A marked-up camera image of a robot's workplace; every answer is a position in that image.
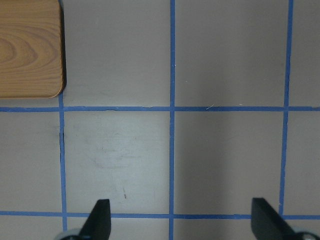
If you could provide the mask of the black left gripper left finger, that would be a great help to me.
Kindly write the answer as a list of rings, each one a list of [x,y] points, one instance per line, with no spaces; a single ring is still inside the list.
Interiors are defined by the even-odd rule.
[[[99,199],[82,226],[81,240],[108,240],[111,234],[111,207],[109,199]]]

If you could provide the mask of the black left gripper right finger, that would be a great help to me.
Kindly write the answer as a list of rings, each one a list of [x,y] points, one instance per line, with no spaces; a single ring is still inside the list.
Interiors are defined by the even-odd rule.
[[[296,232],[264,198],[251,201],[251,231],[257,240],[289,240]]]

